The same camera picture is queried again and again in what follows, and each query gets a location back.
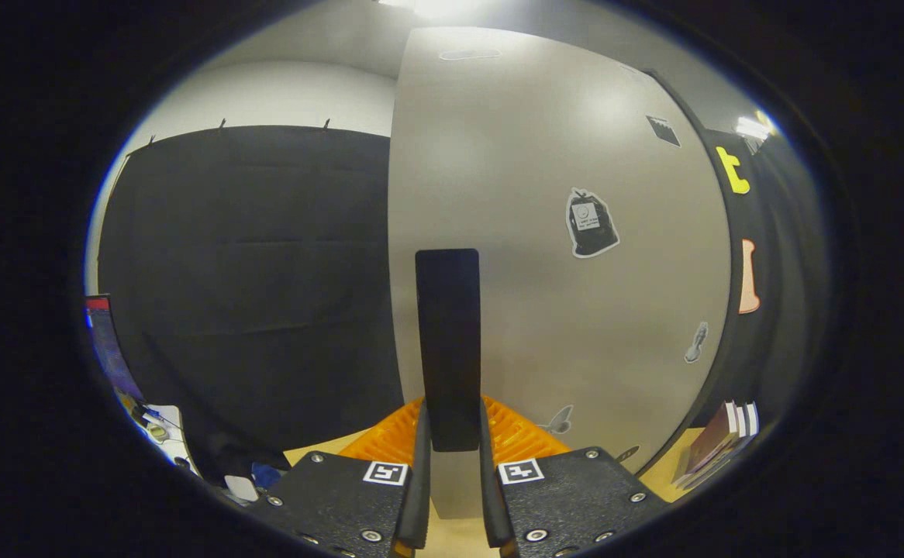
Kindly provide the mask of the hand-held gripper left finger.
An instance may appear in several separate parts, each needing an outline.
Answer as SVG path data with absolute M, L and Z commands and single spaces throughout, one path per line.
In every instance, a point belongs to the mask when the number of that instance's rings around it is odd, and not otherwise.
M 416 399 L 337 453 L 307 452 L 247 515 L 292 557 L 412 557 L 430 525 L 430 451 Z

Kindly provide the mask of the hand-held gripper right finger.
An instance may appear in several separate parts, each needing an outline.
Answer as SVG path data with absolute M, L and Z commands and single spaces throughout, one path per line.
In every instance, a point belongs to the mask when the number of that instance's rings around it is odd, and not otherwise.
M 570 449 L 491 397 L 479 428 L 481 511 L 502 557 L 608 557 L 668 508 L 601 447 Z

